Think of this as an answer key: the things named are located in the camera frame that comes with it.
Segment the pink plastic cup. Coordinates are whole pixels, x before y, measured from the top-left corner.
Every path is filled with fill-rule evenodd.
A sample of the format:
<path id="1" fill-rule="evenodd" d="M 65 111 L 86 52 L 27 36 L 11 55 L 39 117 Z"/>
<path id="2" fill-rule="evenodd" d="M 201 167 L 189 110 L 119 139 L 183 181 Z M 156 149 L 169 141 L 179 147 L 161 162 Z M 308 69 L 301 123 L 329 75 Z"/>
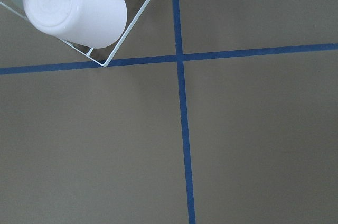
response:
<path id="1" fill-rule="evenodd" d="M 127 23 L 125 0 L 23 0 L 23 6 L 39 31 L 95 49 L 115 43 Z"/>

